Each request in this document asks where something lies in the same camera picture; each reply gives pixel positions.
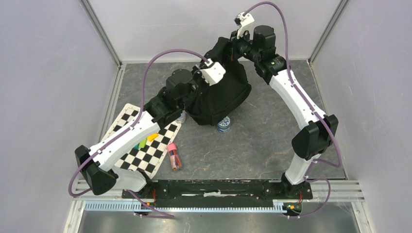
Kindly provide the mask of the black student backpack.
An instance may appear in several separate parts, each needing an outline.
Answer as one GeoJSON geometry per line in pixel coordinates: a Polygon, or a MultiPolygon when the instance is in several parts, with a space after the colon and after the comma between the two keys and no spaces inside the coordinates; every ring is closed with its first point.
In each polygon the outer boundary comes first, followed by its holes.
{"type": "Polygon", "coordinates": [[[203,88],[186,107],[188,115],[200,126],[215,126],[238,108],[252,90],[244,66],[230,55],[229,39],[225,37],[219,37],[205,54],[205,58],[219,62],[226,73],[217,84],[203,88]]]}

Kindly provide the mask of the blue lidded round tub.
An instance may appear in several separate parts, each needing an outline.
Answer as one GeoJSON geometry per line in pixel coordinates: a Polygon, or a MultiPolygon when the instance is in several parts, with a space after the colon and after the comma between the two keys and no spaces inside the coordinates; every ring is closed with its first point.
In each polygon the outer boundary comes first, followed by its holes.
{"type": "Polygon", "coordinates": [[[228,116],[223,118],[218,124],[217,124],[217,130],[220,133],[227,133],[230,131],[230,126],[231,126],[231,120],[228,116]]]}

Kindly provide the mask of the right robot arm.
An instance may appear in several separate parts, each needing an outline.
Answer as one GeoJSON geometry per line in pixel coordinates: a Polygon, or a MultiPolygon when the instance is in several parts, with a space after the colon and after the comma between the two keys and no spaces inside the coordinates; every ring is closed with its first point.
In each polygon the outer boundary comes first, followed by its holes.
{"type": "Polygon", "coordinates": [[[231,60],[244,57],[254,63],[255,71],[286,103],[292,112],[299,133],[292,139],[294,156],[282,175],[281,193],[293,198],[300,192],[300,184],[308,178],[311,164],[336,142],[338,119],[326,115],[304,91],[295,78],[287,60],[276,53],[276,35],[270,26],[260,25],[253,34],[243,29],[231,33],[231,60]]]}

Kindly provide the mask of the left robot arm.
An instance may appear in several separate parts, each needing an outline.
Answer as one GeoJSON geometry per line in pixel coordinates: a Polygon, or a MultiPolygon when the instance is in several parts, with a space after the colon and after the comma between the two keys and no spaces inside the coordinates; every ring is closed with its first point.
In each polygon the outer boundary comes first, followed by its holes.
{"type": "Polygon", "coordinates": [[[128,123],[94,146],[76,148],[76,173],[81,173],[88,191],[98,196],[115,187],[135,191],[141,198],[150,196],[153,185],[146,181],[143,173],[116,168],[116,162],[145,138],[178,119],[186,100],[200,94],[202,88],[217,84],[224,74],[225,70],[217,68],[176,70],[128,123]]]}

